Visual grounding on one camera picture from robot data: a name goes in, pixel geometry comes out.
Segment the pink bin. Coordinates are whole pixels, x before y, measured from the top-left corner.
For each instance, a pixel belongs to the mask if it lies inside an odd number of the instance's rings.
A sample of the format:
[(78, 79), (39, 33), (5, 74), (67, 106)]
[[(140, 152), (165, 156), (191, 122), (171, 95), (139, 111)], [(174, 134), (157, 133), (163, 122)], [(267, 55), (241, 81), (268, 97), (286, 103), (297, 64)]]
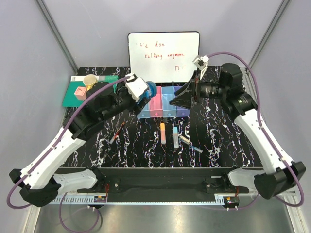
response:
[(162, 88), (157, 87), (157, 94), (149, 102), (150, 117), (163, 117)]

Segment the red pen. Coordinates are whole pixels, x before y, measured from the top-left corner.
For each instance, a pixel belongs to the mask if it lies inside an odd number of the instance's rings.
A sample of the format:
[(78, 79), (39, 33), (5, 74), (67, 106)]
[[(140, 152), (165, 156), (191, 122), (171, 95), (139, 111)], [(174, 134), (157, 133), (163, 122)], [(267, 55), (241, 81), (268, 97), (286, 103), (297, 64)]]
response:
[(120, 127), (117, 129), (116, 133), (113, 135), (113, 137), (110, 139), (109, 144), (112, 145), (113, 142), (116, 140), (116, 138), (118, 137), (119, 133), (121, 132), (121, 130), (123, 129), (125, 125), (125, 122), (123, 122)]

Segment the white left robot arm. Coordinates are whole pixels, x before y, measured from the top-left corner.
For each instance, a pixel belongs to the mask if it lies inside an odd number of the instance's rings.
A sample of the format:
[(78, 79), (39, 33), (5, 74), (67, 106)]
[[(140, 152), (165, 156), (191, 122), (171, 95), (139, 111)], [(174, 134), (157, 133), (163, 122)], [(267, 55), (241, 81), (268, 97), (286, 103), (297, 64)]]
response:
[(156, 94), (156, 85), (141, 77), (95, 83), (86, 92), (86, 100), (66, 119), (41, 154), (27, 167), (9, 173), (14, 188), (20, 187), (23, 200), (36, 207), (43, 207), (58, 195), (71, 191), (102, 191), (106, 176), (95, 167), (67, 174), (56, 171), (103, 128), (105, 121), (125, 110), (138, 115)]

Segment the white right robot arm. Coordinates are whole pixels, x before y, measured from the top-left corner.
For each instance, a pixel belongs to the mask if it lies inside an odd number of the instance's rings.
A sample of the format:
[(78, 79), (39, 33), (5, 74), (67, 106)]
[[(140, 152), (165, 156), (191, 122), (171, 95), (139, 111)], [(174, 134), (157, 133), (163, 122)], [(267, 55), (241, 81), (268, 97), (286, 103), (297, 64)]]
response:
[(220, 99), (222, 109), (242, 130), (255, 149), (263, 171), (236, 168), (221, 179), (221, 188), (232, 192), (238, 186), (255, 189), (265, 199), (293, 188), (306, 172), (281, 147), (261, 119), (259, 107), (242, 87), (242, 71), (237, 64), (221, 65), (219, 80), (202, 81), (198, 71), (175, 92), (171, 105), (190, 109), (202, 98)]

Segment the light blue bin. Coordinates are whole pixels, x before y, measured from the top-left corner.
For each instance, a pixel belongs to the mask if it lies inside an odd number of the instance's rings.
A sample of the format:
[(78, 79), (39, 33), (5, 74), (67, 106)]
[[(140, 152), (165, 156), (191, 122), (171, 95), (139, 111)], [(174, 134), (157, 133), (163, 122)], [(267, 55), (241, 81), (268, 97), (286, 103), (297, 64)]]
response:
[(175, 117), (177, 108), (174, 105), (170, 105), (170, 101), (175, 97), (174, 95), (174, 87), (167, 86), (162, 87), (162, 109), (163, 109), (163, 117)]
[(138, 119), (150, 118), (149, 104), (146, 104), (142, 111), (137, 115)]

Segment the yellow mug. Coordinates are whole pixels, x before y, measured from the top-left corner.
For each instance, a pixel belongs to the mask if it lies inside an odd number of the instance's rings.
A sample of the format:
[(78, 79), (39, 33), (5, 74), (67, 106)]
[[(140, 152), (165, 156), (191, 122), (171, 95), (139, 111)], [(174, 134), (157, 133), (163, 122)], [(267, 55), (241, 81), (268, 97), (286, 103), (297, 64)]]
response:
[(83, 79), (83, 84), (86, 87), (87, 91), (89, 91), (94, 84), (98, 81), (97, 77), (93, 74), (86, 75)]

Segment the purple bin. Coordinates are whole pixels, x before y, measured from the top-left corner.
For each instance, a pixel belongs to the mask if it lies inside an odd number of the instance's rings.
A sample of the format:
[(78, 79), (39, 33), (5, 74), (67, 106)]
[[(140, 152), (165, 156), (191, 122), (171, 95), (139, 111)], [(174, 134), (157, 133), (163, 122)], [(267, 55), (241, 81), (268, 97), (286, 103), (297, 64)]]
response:
[[(174, 92), (179, 90), (181, 86), (175, 86)], [(190, 115), (190, 109), (176, 106), (176, 117), (188, 117)]]

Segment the blue white highlighter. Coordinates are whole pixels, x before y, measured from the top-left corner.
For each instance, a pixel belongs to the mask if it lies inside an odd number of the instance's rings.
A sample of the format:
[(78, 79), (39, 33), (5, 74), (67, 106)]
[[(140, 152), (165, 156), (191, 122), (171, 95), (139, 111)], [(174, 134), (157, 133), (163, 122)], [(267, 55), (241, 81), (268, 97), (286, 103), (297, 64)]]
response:
[(175, 149), (179, 148), (178, 128), (173, 127), (173, 146)]

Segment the blue ink bottle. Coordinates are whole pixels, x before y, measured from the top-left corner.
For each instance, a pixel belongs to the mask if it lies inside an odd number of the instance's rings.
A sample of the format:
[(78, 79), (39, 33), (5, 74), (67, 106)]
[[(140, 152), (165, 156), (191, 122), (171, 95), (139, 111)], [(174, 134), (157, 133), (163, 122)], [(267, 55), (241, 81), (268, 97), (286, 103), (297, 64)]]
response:
[(146, 84), (148, 85), (148, 90), (144, 92), (144, 97), (151, 99), (157, 95), (157, 86), (152, 81), (147, 81)]

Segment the blue clear pen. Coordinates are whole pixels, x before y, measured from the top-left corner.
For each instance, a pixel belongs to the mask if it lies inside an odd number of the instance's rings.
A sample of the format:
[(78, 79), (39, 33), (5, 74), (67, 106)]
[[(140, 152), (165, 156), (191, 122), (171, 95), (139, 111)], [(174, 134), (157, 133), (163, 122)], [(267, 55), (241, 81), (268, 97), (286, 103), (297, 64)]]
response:
[(188, 146), (189, 146), (190, 148), (192, 148), (193, 150), (199, 152), (199, 153), (202, 153), (202, 152), (203, 152), (200, 148), (194, 146), (193, 143), (191, 143), (191, 145), (188, 145)]

